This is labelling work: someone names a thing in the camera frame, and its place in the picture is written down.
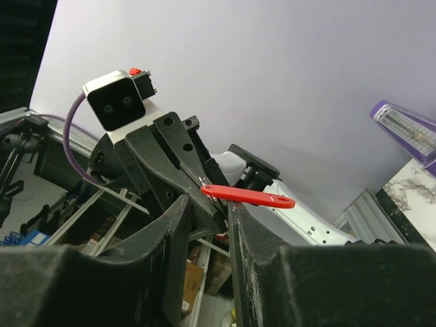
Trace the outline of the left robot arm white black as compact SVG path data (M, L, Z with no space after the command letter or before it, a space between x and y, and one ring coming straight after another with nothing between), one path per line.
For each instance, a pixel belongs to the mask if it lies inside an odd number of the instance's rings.
M175 112L103 112L97 118L105 136L93 151L92 170L113 186L131 186L152 216L188 195L194 238L222 233L229 205L241 202L272 211L310 245L356 242L296 201L269 163L236 145L211 155L195 116L181 120Z

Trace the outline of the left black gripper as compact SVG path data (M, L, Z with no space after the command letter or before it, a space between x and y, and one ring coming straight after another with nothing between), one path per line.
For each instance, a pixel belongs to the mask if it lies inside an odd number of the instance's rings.
M165 211L183 194L194 205L195 235L225 232L222 201L202 193L210 181L204 162L209 152L197 134L195 116L183 121L175 112L126 135L114 150L140 199L150 211Z

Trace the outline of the red key tag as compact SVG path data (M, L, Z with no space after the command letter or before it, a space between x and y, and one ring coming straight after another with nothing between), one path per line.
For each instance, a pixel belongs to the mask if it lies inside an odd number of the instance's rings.
M223 185L207 185L206 187L201 187L200 189L202 193L206 194L207 196L220 200L243 202L258 206L284 209L291 209L296 205L296 202L291 198L261 191L253 191Z

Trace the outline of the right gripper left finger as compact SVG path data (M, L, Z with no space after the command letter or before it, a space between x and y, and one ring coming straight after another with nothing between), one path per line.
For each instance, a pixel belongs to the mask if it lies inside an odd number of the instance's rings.
M74 247L1 248L2 326L179 326L191 203L92 257Z

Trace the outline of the silver key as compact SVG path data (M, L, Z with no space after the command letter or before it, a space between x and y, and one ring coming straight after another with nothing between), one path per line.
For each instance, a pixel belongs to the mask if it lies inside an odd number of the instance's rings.
M208 185L207 180L205 178L202 178L201 176L198 177L198 180L200 181L200 184L203 187L206 187Z

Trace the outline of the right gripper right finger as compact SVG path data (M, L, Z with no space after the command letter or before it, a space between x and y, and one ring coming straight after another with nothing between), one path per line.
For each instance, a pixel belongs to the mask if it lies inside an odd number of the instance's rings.
M295 247L235 202L228 223L239 326L435 325L428 247Z

